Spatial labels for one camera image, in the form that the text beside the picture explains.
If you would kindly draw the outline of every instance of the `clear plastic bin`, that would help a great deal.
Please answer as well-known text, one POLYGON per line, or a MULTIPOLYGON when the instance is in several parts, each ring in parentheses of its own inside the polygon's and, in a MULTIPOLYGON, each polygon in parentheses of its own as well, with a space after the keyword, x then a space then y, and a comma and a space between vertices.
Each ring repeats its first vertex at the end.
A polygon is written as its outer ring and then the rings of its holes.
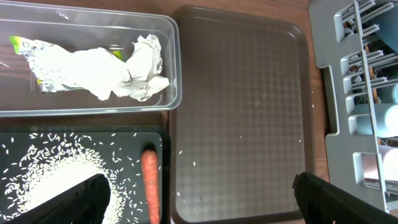
POLYGON ((48 116, 171 110, 182 99, 178 27, 167 16, 0 1, 0 116, 48 116), (104 47, 134 51, 133 41, 156 35, 170 86, 145 102, 114 93, 100 101, 88 90, 43 94, 26 59, 9 41, 16 35, 58 44, 70 51, 104 47))

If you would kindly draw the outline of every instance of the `crumpled paper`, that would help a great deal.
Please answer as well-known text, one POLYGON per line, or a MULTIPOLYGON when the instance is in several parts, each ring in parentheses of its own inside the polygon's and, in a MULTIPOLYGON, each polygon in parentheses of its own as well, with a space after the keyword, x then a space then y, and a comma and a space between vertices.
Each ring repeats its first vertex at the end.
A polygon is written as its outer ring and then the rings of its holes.
POLYGON ((68 52, 58 45, 23 37, 10 37, 16 53, 25 56, 43 92, 86 89, 100 100, 113 91, 118 97, 148 100, 166 88, 168 78, 159 76, 162 57, 155 35, 140 36, 132 56, 123 62, 104 48, 68 52))

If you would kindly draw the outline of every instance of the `brown tabletop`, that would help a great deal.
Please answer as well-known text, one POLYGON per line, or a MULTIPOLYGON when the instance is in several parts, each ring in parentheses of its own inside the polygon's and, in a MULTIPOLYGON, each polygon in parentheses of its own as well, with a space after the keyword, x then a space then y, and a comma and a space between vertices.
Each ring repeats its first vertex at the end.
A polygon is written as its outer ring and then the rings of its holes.
MULTIPOLYGON (((322 76, 315 66, 311 36, 308 4, 310 0, 26 0, 25 2, 56 4, 64 6, 91 7, 120 11, 164 14, 172 16, 182 6, 194 5, 231 12, 240 12, 257 16, 287 21, 299 27, 308 41, 310 54, 310 73, 312 84, 313 120, 316 148, 316 173, 324 180, 329 180, 326 161, 325 134, 328 133, 326 101, 322 76)), ((7 118, 0 119, 3 125, 160 125, 167 122, 168 113, 151 112, 147 114, 111 114, 91 116, 67 116, 56 118, 7 118)))

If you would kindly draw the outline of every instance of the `orange carrot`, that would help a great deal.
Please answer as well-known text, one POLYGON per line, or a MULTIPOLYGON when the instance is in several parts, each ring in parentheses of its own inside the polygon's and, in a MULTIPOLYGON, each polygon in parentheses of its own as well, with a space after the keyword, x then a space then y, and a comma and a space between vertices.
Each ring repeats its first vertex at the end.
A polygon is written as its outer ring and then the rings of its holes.
POLYGON ((142 175, 144 178, 145 196, 147 198, 150 224, 160 223, 159 179, 157 155, 153 150, 145 150, 141 156, 142 175))

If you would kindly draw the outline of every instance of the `dish rack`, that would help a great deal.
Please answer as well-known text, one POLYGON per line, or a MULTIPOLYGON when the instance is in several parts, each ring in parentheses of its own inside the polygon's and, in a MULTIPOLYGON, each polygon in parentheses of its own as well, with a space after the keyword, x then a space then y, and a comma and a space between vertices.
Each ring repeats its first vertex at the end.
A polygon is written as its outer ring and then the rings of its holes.
POLYGON ((386 181, 379 152, 374 102, 375 89, 396 85, 398 79, 377 77, 382 69, 398 64, 398 54, 369 48, 379 41, 378 24, 369 21, 397 3, 377 0, 313 0, 309 6, 315 61, 323 69, 331 134, 325 138, 330 182, 361 200, 388 212, 395 209, 390 197, 396 183, 386 181), (355 102, 367 100, 370 113, 356 114, 355 102), (371 118, 373 135, 356 134, 358 116, 371 118), (363 175, 362 153, 375 154, 379 182, 363 175))

